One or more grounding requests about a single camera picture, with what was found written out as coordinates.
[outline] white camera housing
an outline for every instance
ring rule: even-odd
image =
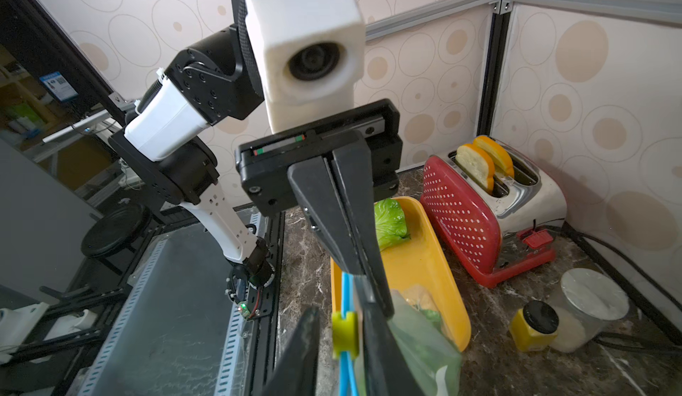
[[[365,24],[355,0],[245,0],[249,32],[273,133],[353,108],[363,75]],[[336,67],[318,80],[297,79],[289,60],[320,43],[340,50]]]

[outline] camera lens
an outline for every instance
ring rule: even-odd
[[[298,80],[314,81],[328,75],[339,62],[338,45],[331,42],[305,47],[289,60],[289,71]]]

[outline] jar lid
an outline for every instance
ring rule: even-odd
[[[558,328],[558,315],[547,303],[532,300],[523,307],[523,318],[537,332],[551,334]]]
[[[561,290],[576,309],[601,320],[627,315],[626,293],[603,274],[588,268],[572,268],[561,277]]]

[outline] plastic bag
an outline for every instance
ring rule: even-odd
[[[428,289],[419,284],[412,285],[410,288],[401,291],[401,295],[403,298],[405,298],[407,304],[414,307],[422,315],[424,315],[435,329],[440,331],[441,334],[445,335],[452,343],[455,342],[450,330],[448,329],[448,325],[445,324],[445,321],[438,310],[438,306],[436,306],[436,302],[433,301],[431,293],[428,291]]]
[[[405,363],[425,396],[457,396],[460,388],[462,355],[457,347],[440,333],[434,322],[405,301],[396,290],[391,291],[395,315],[388,322]],[[358,391],[366,395],[362,355],[355,360]]]

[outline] toaster slot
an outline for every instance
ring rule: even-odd
[[[471,181],[474,182],[474,184],[476,184],[476,185],[478,184],[475,182],[476,180],[473,179],[473,177],[469,174],[469,172],[466,171],[466,169],[464,167],[462,167],[459,162],[457,162],[457,151],[450,152],[448,154],[448,158],[452,159],[452,162],[455,162],[455,164],[457,164],[457,167],[459,167],[460,170],[464,171],[464,173],[471,179]],[[493,186],[492,186],[492,193],[490,194],[490,196],[492,196],[492,197],[505,197],[505,196],[509,195],[509,188],[507,187],[507,185],[502,180],[500,180],[497,176],[493,176],[492,181],[493,181]]]
[[[537,174],[521,162],[513,153],[509,153],[511,162],[514,164],[514,179],[524,186],[533,186],[539,180]]]
[[[536,173],[533,172],[523,161],[518,159],[516,155],[512,152],[507,151],[509,153],[509,156],[511,157],[511,162],[514,165],[514,179],[521,185],[524,186],[533,186],[536,185],[538,180],[540,179]],[[456,160],[457,157],[457,151],[452,151],[448,153],[448,158],[452,159],[453,162],[457,163],[457,166],[462,168],[460,164]],[[495,187],[492,190],[492,195],[495,197],[504,197],[507,196],[509,193],[509,190],[507,188],[507,185],[505,185],[502,181],[500,181],[497,176],[494,178],[495,180]]]

